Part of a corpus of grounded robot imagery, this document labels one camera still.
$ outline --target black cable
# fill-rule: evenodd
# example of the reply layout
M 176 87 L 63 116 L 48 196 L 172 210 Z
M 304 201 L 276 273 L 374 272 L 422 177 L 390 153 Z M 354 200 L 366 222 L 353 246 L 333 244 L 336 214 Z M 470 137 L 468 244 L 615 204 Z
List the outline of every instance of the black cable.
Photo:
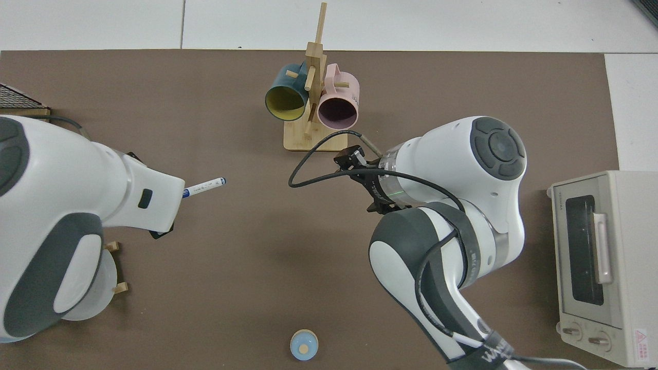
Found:
M 562 366 L 570 367 L 571 369 L 587 370 L 587 367 L 584 367 L 583 365 L 569 359 L 526 357 L 518 355 L 512 355 L 511 359 L 515 359 L 519 362 L 541 363 L 543 365 Z
M 66 117 L 60 117 L 60 116 L 53 116 L 53 115 L 24 115 L 23 117 L 27 117 L 29 119 L 48 119 L 48 120 L 60 120 L 63 122 L 66 122 L 70 124 L 71 126 L 75 127 L 80 135 L 84 136 L 88 140 L 91 140 L 89 138 L 89 134 L 87 133 L 87 130 L 84 129 L 79 123 L 72 119 L 68 119 Z
M 360 134 L 356 131 L 352 131 L 352 130 L 341 130 L 341 131 L 333 132 L 333 133 L 327 135 L 327 137 L 320 140 L 308 153 L 306 153 L 304 158 L 302 158 L 302 160 L 299 162 L 299 164 L 295 167 L 295 169 L 290 174 L 290 177 L 288 178 L 288 186 L 290 186 L 291 188 L 300 188 L 302 186 L 311 185 L 311 184 L 314 184 L 316 182 L 328 180 L 330 178 L 336 178 L 336 177 L 340 177 L 340 176 L 349 176 L 349 175 L 355 175 L 355 174 L 378 174 L 380 176 L 381 175 L 389 175 L 389 176 L 396 176 L 396 177 L 406 178 L 407 180 L 415 181 L 415 182 L 418 182 L 418 183 L 423 184 L 425 186 L 429 186 L 430 188 L 435 189 L 436 191 L 442 193 L 443 195 L 448 197 L 451 201 L 453 201 L 457 205 L 457 208 L 459 208 L 460 211 L 462 211 L 462 212 L 465 211 L 464 205 L 461 203 L 461 201 L 459 199 L 457 199 L 457 197 L 454 194 L 452 194 L 448 190 L 442 188 L 441 186 L 438 186 L 437 184 L 435 184 L 433 182 L 429 182 L 425 179 L 422 179 L 420 177 L 416 177 L 416 176 L 413 176 L 413 175 L 410 175 L 410 174 L 405 174 L 405 173 L 402 173 L 402 172 L 389 171 L 389 170 L 384 170 L 384 169 L 353 169 L 353 170 L 347 170 L 347 171 L 340 171 L 340 172 L 335 172 L 335 173 L 332 173 L 332 174 L 325 174 L 323 176 L 318 176 L 316 178 L 312 178 L 310 180 L 306 180 L 306 181 L 302 181 L 302 182 L 298 182 L 297 184 L 294 184 L 293 179 L 295 178 L 295 176 L 297 176 L 297 173 L 302 168 L 304 163 L 306 163 L 308 158 L 313 153 L 315 153 L 315 151 L 320 147 L 320 145 L 324 144 L 330 138 L 333 138 L 334 136 L 337 136 L 337 135 L 340 135 L 340 134 L 351 134 L 351 135 L 354 135 L 354 136 L 358 137 L 362 141 L 364 141 L 361 137 L 362 134 Z
M 424 258 L 422 259 L 422 262 L 420 262 L 420 268 L 418 269 L 418 272 L 416 273 L 415 277 L 415 292 L 416 292 L 416 303 L 418 306 L 420 306 L 420 310 L 422 313 L 425 315 L 425 317 L 436 327 L 439 329 L 442 333 L 444 333 L 447 336 L 452 337 L 453 334 L 455 333 L 454 331 L 446 328 L 443 326 L 441 323 L 439 323 L 437 320 L 434 319 L 434 316 L 430 314 L 430 312 L 427 309 L 427 306 L 425 306 L 425 303 L 422 301 L 422 291 L 420 287 L 420 282 L 422 281 L 422 274 L 425 272 L 425 268 L 427 265 L 430 263 L 430 258 L 434 254 L 435 251 L 441 250 L 441 247 L 446 245 L 449 241 L 454 239 L 457 236 L 457 229 L 454 228 L 450 234 L 448 234 L 445 238 L 439 240 L 436 244 L 434 244 L 426 253 Z

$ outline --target mug handle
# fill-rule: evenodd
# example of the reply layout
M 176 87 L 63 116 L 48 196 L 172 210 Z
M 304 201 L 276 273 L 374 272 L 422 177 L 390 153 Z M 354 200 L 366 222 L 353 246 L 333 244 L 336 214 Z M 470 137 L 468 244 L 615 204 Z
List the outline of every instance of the mug handle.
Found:
M 324 76 L 324 89 L 327 93 L 336 93 L 336 86 L 334 85 L 334 79 L 338 77 L 340 70 L 336 63 L 332 63 L 327 66 L 327 72 Z

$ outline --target marker pen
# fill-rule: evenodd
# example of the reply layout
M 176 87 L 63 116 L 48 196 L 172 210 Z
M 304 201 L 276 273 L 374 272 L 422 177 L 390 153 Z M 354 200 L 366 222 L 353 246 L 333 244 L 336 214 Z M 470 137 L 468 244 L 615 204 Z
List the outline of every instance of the marker pen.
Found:
M 218 188 L 226 183 L 226 179 L 223 177 L 218 177 L 214 180 L 206 181 L 198 185 L 190 186 L 189 188 L 183 189 L 183 198 L 193 196 L 194 194 L 203 193 L 206 190 Z

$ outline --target small round container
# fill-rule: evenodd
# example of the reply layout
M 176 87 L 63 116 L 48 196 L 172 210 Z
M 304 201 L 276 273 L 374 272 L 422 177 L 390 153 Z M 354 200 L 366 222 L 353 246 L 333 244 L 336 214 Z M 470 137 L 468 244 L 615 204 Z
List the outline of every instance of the small round container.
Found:
M 314 332 L 301 329 L 290 339 L 290 352 L 299 361 L 308 361 L 318 353 L 318 337 Z

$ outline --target brown tabletop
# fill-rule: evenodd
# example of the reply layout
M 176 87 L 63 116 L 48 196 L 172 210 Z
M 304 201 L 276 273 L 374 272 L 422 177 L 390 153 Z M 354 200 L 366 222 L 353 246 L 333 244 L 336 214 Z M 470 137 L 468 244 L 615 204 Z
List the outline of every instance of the brown tabletop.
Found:
M 380 149 L 453 120 L 489 115 L 521 136 L 526 244 L 463 294 L 524 356 L 618 368 L 561 341 L 550 201 L 553 182 L 617 169 L 603 55 L 328 51 L 361 84 L 355 130 Z M 0 346 L 2 369 L 447 369 L 370 270 L 379 215 L 347 178 L 287 186 L 301 152 L 264 96 L 301 51 L 2 52 L 0 82 L 77 120 L 93 140 L 133 151 L 188 185 L 228 183 L 180 207 L 153 240 L 106 230 L 130 290 L 93 319 L 61 321 Z M 350 139 L 350 144 L 357 144 Z M 317 153 L 299 179 L 333 172 Z M 320 350 L 300 362 L 291 335 Z

